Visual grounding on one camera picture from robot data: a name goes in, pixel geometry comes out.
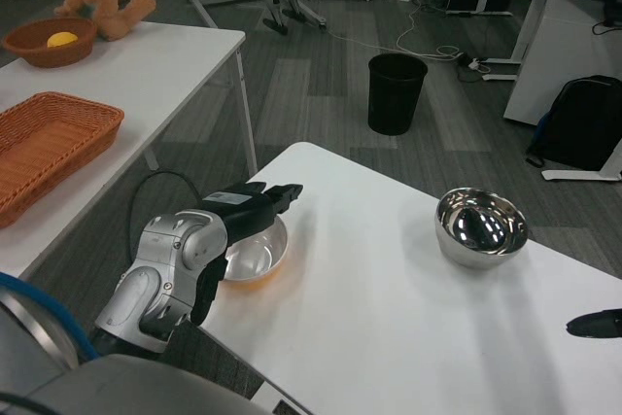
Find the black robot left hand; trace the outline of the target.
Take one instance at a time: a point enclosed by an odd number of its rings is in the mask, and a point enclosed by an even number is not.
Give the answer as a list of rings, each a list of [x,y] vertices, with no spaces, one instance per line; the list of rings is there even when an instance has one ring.
[[[288,184],[265,190],[266,182],[237,184],[213,192],[201,200],[196,209],[217,216],[224,224],[226,241],[218,247],[202,269],[196,282],[196,297],[190,321],[201,325],[216,297],[219,283],[225,277],[226,251],[238,241],[247,239],[271,227],[278,215],[285,213],[298,199],[303,185]]]

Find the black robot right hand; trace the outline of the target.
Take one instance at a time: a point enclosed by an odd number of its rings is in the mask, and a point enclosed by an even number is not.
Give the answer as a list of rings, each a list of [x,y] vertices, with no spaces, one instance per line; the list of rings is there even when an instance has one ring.
[[[566,324],[570,335],[584,338],[620,338],[621,309],[603,310],[576,317]]]

